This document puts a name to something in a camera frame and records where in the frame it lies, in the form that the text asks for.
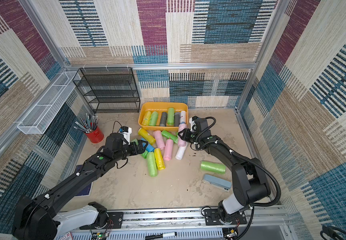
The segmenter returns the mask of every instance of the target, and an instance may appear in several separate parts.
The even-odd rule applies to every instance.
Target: white wire basket
[[[73,91],[76,72],[63,72],[27,113],[18,129],[24,134],[44,134],[62,105]]]

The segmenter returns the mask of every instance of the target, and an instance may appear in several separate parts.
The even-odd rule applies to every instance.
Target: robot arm
[[[228,224],[235,215],[253,206],[272,206],[280,199],[281,191],[276,179],[262,167],[256,158],[249,159],[241,156],[226,145],[218,136],[211,135],[207,119],[191,118],[191,128],[179,132],[180,137],[191,144],[199,145],[197,150],[205,150],[217,157],[232,172],[233,194],[221,201],[218,207],[220,222]],[[27,197],[20,199],[16,206],[13,223],[13,235],[19,240],[48,240],[54,239],[57,232],[64,233],[83,225],[97,224],[103,227],[107,223],[106,208],[97,203],[64,213],[67,217],[62,218],[57,213],[61,208],[88,184],[102,177],[108,170],[113,168],[117,161],[127,159],[128,156],[142,154],[147,142],[138,141],[129,143],[131,128],[122,127],[121,133],[112,133],[96,154],[87,159],[80,172],[73,174],[62,181],[59,185],[46,193],[39,195],[34,200]],[[267,204],[256,204],[270,195],[270,188],[265,175],[268,175],[276,186],[276,198]]]
[[[138,144],[135,142],[129,143],[126,140],[126,136],[128,136],[126,133],[131,131],[131,128],[122,128],[122,132],[125,134],[110,134],[106,139],[105,146],[100,147],[96,154],[89,157],[78,173],[69,176],[60,184],[46,193],[39,195],[34,200],[27,197],[19,200],[15,209],[12,233],[17,239],[54,239],[57,235],[57,230],[60,230],[60,227],[63,226],[63,222],[57,221],[58,219],[54,219],[54,217],[70,199],[88,184],[102,177],[108,170],[115,166],[117,161],[127,159],[128,156],[142,154],[145,151],[148,143],[141,140]],[[103,226],[107,222],[105,218],[106,209],[96,203],[90,205],[92,206],[87,206],[86,209],[82,208],[82,210],[86,213],[93,213],[90,214],[92,221],[98,220],[98,225]],[[85,225],[82,222],[78,224],[80,225],[74,225],[69,230]]]
[[[207,119],[213,119],[208,126]],[[281,196],[280,185],[257,158],[249,159],[232,150],[221,138],[212,135],[210,128],[215,124],[213,117],[190,119],[190,129],[179,132],[181,139],[196,145],[196,150],[205,150],[208,154],[218,158],[232,172],[233,194],[221,201],[218,206],[218,215],[221,223],[231,223],[238,212],[253,206],[268,207],[277,204]],[[276,197],[266,204],[257,204],[256,201],[270,195],[271,190],[267,176],[276,187]]]

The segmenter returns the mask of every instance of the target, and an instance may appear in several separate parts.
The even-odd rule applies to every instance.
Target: black metal wire rack
[[[132,68],[80,68],[73,78],[94,113],[138,113]]]

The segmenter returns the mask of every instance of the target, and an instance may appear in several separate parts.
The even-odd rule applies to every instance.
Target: beige floor
[[[232,109],[190,110],[189,117],[192,116],[215,117],[217,122],[211,129],[212,134],[221,137],[225,143],[240,154],[250,157],[249,150]],[[136,137],[139,139],[137,131],[140,127],[137,119],[138,113],[99,114],[99,127],[105,135],[104,140],[112,132],[115,120],[133,129],[131,140]],[[78,164],[82,164],[104,144],[104,141],[93,144],[87,140],[79,157]],[[178,146],[175,144],[173,148],[174,156],[177,149]],[[182,160],[173,158],[171,161],[166,161],[166,169],[159,171],[158,176],[150,177],[146,160],[141,156],[131,156],[125,167],[122,169],[113,168],[103,177],[96,180],[93,183],[90,196],[74,197],[62,210],[78,209],[92,201],[104,205],[107,209],[218,205],[219,201],[227,198],[232,191],[226,193],[204,184],[202,178],[204,174],[210,174],[231,181],[231,172],[228,169],[224,175],[204,172],[199,168],[202,160],[220,162],[205,151],[194,151],[188,147]],[[125,162],[125,160],[118,162],[120,166],[124,163],[122,161]]]

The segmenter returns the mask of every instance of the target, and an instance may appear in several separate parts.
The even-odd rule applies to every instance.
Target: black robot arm
[[[15,209],[13,235],[19,240],[48,240],[57,234],[60,222],[53,218],[61,208],[87,185],[102,177],[117,161],[142,154],[148,142],[128,143],[121,133],[112,133],[105,146],[89,157],[81,170],[34,200],[23,197]]]
[[[212,119],[213,123],[209,126],[207,120]],[[210,155],[218,158],[232,173],[233,201],[221,201],[219,203],[218,214],[220,221],[230,223],[235,219],[237,212],[242,212],[253,206],[268,207],[277,202],[281,196],[280,185],[273,175],[268,172],[257,158],[247,158],[235,152],[221,138],[212,135],[210,128],[215,124],[213,117],[190,119],[190,129],[186,128],[178,134],[181,139],[196,146],[196,150],[205,150]],[[276,187],[276,197],[269,203],[259,204],[256,201],[270,195],[271,190],[267,176],[273,181]]]

